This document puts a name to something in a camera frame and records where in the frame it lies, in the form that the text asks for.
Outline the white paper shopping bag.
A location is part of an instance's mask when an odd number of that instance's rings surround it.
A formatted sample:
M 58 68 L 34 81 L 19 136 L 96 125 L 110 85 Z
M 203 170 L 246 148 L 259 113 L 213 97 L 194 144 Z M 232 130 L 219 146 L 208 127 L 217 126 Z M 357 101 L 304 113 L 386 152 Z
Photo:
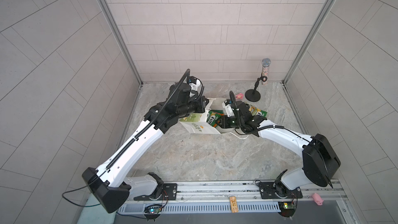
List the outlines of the white paper shopping bag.
M 213 127 L 209 125 L 207 115 L 210 110 L 223 111 L 222 103 L 225 99 L 223 98 L 210 98 L 209 103 L 205 107 L 205 113 L 193 113 L 188 117 L 179 119 L 179 122 L 183 127 L 191 134 L 226 134 L 230 133 L 236 136 L 238 139 L 244 140 L 248 137 L 247 134 L 238 134 L 237 129 L 222 129 L 219 126 Z

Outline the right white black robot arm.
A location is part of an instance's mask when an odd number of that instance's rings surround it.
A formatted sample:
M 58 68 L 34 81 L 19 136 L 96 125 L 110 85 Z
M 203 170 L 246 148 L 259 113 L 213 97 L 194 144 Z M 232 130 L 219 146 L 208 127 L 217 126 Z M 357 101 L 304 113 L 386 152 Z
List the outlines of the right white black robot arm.
M 239 129 L 245 135 L 273 141 L 296 153 L 303 160 L 302 167 L 284 170 L 275 179 L 272 189 L 277 197 L 289 198 L 293 196 L 293 191 L 308 184 L 319 187 L 332 184 L 332 177 L 341 166 L 341 161 L 324 135 L 311 136 L 291 131 L 266 117 L 253 115 L 249 106 L 236 100 L 232 91 L 229 95 L 229 99 L 223 103 L 226 114 L 218 123 L 221 128 Z

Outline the green Fox's candy bag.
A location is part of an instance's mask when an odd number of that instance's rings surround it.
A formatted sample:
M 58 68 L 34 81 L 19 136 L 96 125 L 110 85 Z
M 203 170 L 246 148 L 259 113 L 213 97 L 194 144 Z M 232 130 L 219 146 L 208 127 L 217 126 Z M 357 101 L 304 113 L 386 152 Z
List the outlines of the green Fox's candy bag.
M 216 127 L 218 121 L 221 119 L 221 117 L 222 117 L 223 115 L 224 115 L 223 111 L 219 111 L 219 110 L 215 110 L 215 111 L 214 111 L 214 110 L 210 110 L 210 111 L 208 112 L 206 122 L 207 122 L 209 125 L 211 125 L 211 126 L 213 126 L 213 127 Z
M 261 109 L 255 107 L 255 106 L 253 106 L 253 105 L 250 105 L 250 104 L 247 104 L 247 106 L 248 106 L 249 111 L 251 112 L 251 114 L 252 114 L 253 116 L 259 115 L 259 116 L 262 116 L 262 117 L 266 117 L 266 115 L 267 115 L 267 112 L 266 112 L 266 111 L 263 111 L 263 110 L 261 110 Z

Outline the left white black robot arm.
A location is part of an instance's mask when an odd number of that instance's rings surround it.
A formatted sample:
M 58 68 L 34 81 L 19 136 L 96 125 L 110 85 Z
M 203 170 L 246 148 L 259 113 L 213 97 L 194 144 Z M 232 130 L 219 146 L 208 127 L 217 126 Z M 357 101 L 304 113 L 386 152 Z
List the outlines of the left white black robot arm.
M 150 108 L 137 130 L 108 160 L 83 172 L 86 187 L 106 212 L 116 212 L 129 198 L 161 198 L 164 182 L 154 173 L 133 179 L 130 183 L 124 180 L 146 150 L 179 119 L 205 112 L 209 100 L 198 87 L 202 87 L 201 81 L 191 76 L 187 69 L 182 78 L 171 85 L 168 98 Z

